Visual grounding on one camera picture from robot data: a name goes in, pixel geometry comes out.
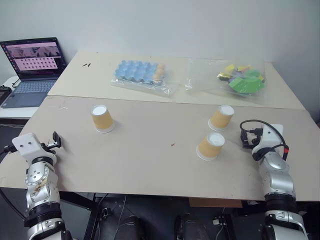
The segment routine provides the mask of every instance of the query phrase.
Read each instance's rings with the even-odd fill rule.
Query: blue egg tray
[[[157,63],[122,60],[115,70],[115,77],[134,83],[153,84],[153,75],[157,66]]]

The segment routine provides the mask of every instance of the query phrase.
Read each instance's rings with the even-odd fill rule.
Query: upside-down paper cup
[[[212,132],[196,147],[196,154],[205,161],[214,160],[225,144],[225,138],[220,133]]]
[[[234,114],[235,110],[231,106],[221,105],[208,120],[208,125],[212,130],[221,132],[227,127]]]
[[[93,106],[91,115],[98,132],[108,133],[115,128],[115,123],[105,105]]]

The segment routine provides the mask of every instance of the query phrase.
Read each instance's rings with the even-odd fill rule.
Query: beige tabletop
[[[122,60],[162,63],[169,72],[168,79],[180,84],[172,97],[158,96],[141,91],[111,86],[114,72]],[[116,53],[78,52],[52,87],[49,95],[102,99],[135,100],[185,104],[228,104],[233,106],[304,109],[271,63],[264,65],[265,94],[260,99],[244,99],[218,90],[186,92],[188,58],[140,56]]]
[[[104,104],[115,129],[99,133],[92,106]],[[217,105],[48,96],[21,134],[48,143],[62,137],[56,172],[62,191],[263,200],[258,163],[242,149],[239,123],[283,124],[287,162],[298,201],[320,201],[320,131],[303,109],[235,106],[222,152],[214,161],[196,155],[211,132]],[[0,186],[25,188],[26,161],[15,152],[0,164]]]

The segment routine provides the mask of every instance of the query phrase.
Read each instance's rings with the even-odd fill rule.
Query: laptop keyboard
[[[47,93],[56,80],[21,82],[15,89],[15,94]]]

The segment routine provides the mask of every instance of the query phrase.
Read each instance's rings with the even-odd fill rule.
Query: transparent plastic bag
[[[186,90],[219,90],[248,98],[262,98],[266,86],[263,62],[255,67],[243,60],[190,58]]]
[[[170,81],[170,71],[163,64],[122,60],[114,72],[111,85],[170,97],[179,83]]]

